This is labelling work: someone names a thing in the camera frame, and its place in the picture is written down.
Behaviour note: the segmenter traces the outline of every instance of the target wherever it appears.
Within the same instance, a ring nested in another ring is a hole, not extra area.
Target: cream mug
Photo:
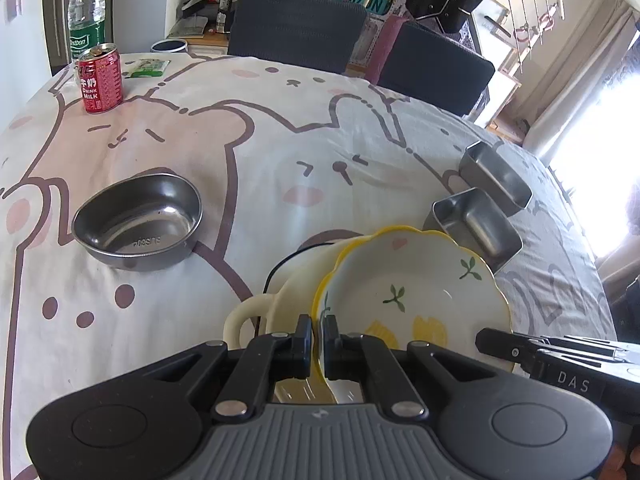
[[[333,270],[340,252],[353,240],[342,240],[317,249],[317,254],[295,269],[276,294],[258,294],[244,300],[231,311],[225,321],[223,339],[230,350],[241,347],[240,329],[254,316],[262,318],[260,334],[295,332],[300,314],[311,314],[316,290],[322,279]],[[319,376],[318,367],[311,367],[306,380],[288,379],[276,385],[280,402],[333,404],[335,397]]]

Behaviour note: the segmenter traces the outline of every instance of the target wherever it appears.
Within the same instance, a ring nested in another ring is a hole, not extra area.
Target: pink heart
[[[391,242],[391,246],[395,251],[398,249],[402,249],[405,245],[409,243],[409,240],[406,238],[394,238],[394,241]]]

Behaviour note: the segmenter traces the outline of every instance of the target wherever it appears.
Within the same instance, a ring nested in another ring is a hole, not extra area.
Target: green bottle label
[[[88,48],[104,43],[104,20],[69,31],[71,59],[78,59]]]

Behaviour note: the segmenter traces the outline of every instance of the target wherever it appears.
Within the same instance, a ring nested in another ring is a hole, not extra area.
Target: round stainless steel bowl
[[[191,253],[202,200],[181,176],[153,173],[122,180],[85,202],[71,232],[91,256],[124,270],[158,270]]]

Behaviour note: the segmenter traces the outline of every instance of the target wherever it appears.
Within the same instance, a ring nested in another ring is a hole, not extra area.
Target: person's hand
[[[631,452],[630,458],[631,462],[640,465],[640,446]],[[623,463],[625,463],[625,451],[618,444],[614,444],[611,446],[598,480],[626,480],[626,472],[622,469]]]

